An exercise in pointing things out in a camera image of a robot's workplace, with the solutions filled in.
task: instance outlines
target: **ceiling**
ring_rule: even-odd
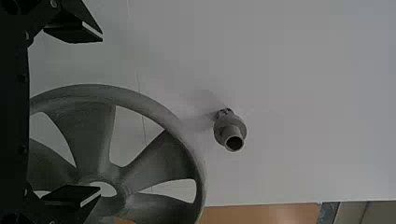
[[[196,133],[207,205],[396,199],[396,6],[388,0],[87,0],[105,42],[30,47],[31,93],[76,83],[140,91]],[[229,153],[211,131],[228,106],[246,123]],[[161,129],[118,110],[111,160]],[[71,159],[43,115],[31,134]],[[189,198],[190,182],[148,191]]]

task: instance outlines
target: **wall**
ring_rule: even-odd
[[[315,203],[207,207],[199,224],[317,224],[319,209]]]

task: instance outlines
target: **ceiling fan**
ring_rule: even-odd
[[[164,131],[128,165],[110,162],[109,146],[116,106],[160,124]],[[43,112],[58,127],[76,167],[51,148],[30,139],[28,181],[33,190],[105,182],[117,192],[102,197],[86,223],[112,223],[113,217],[136,224],[195,223],[205,204],[205,174],[194,143],[181,121],[165,106],[135,91],[107,85],[74,85],[47,91],[30,101],[30,115]],[[140,192],[157,184],[192,179],[192,203]]]

